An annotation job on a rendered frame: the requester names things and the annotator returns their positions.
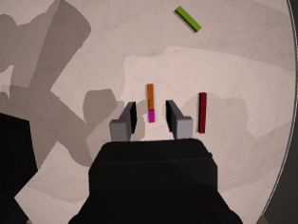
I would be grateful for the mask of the lime green rod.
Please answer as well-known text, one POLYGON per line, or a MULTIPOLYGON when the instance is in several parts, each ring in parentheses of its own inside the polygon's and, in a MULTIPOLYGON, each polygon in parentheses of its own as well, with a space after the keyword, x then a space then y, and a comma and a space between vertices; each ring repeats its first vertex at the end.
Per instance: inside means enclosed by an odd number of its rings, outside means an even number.
POLYGON ((198 32, 202 27, 181 7, 176 8, 175 12, 195 31, 198 32))

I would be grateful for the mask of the small magenta block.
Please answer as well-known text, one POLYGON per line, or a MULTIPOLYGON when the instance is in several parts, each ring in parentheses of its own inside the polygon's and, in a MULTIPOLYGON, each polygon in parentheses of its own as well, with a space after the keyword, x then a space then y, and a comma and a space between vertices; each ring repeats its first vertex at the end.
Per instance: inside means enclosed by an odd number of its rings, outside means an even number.
POLYGON ((149 122, 155 122, 155 109, 148 110, 149 122))

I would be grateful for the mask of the dark red rod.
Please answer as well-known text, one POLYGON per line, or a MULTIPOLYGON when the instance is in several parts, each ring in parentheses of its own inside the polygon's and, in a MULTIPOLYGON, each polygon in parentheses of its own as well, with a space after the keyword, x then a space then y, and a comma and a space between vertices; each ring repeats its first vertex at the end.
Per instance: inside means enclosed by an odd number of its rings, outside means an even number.
POLYGON ((198 133, 205 133, 207 93, 199 93, 198 133))

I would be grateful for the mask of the orange rod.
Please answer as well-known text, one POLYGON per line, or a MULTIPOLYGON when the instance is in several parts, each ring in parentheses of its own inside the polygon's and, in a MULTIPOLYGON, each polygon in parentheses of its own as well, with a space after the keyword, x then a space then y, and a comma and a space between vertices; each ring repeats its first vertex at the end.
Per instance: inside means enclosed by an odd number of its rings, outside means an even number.
POLYGON ((154 87, 153 84, 147 85, 148 110, 154 109, 154 87))

